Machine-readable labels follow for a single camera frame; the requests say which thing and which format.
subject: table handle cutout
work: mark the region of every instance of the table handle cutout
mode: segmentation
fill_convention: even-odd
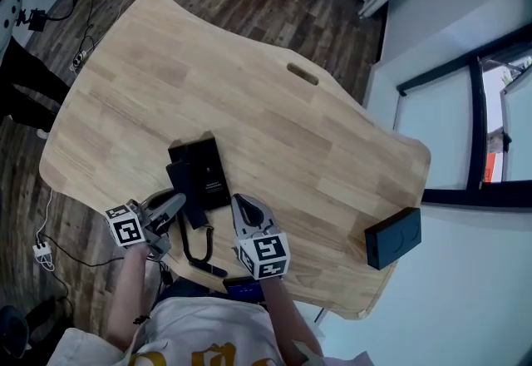
[[[307,71],[303,70],[301,67],[296,66],[293,63],[289,63],[286,68],[289,72],[293,73],[295,76],[300,77],[301,79],[304,79],[311,85],[317,85],[319,83],[319,80],[314,75],[308,73]]]

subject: hand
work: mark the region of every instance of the hand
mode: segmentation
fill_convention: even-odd
[[[140,256],[144,260],[148,258],[148,255],[151,253],[150,246],[145,242],[135,243],[134,245],[129,245],[126,252],[126,257],[130,256]]]

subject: white marker cube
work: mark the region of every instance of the white marker cube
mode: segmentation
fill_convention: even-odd
[[[117,245],[127,246],[145,241],[139,217],[128,205],[106,210],[106,221]]]
[[[285,233],[238,240],[239,259],[254,279],[285,275],[290,250]]]

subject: wooden floor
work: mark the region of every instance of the wooden floor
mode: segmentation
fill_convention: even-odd
[[[126,0],[126,9],[135,0]],[[358,0],[175,0],[208,22],[262,42],[288,47],[330,71],[358,101],[366,89],[369,68],[377,56],[382,30],[380,17],[359,20]],[[29,50],[68,85],[68,70],[83,32],[91,0],[79,0],[64,22],[49,22],[36,34]],[[122,0],[95,0],[89,34],[95,41],[116,19]],[[63,14],[71,0],[61,0],[54,13]],[[91,40],[84,43],[84,49]],[[44,104],[46,99],[36,97]],[[38,174],[44,141],[32,128],[4,119],[0,126],[0,306],[13,304],[27,312],[64,289],[34,261],[35,230],[46,215],[50,189]],[[121,256],[114,248],[103,217],[84,205],[53,194],[45,232],[73,255],[94,264]],[[54,250],[57,276],[69,287],[80,329],[101,334],[120,261],[98,268],[80,265]],[[159,270],[148,269],[150,292],[159,283]]]

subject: window frame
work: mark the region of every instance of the window frame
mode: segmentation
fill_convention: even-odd
[[[470,72],[473,127],[466,188],[464,190],[425,189],[421,203],[426,205],[480,207],[483,209],[532,209],[532,195],[530,195],[532,193],[532,180],[501,181],[500,183],[484,182],[488,134],[481,63],[491,57],[497,57],[498,54],[506,49],[526,43],[532,46],[532,23],[397,86],[401,98],[407,96],[407,92],[413,88],[434,82],[464,67],[468,68]],[[513,89],[512,85],[513,82],[508,85],[508,88]]]

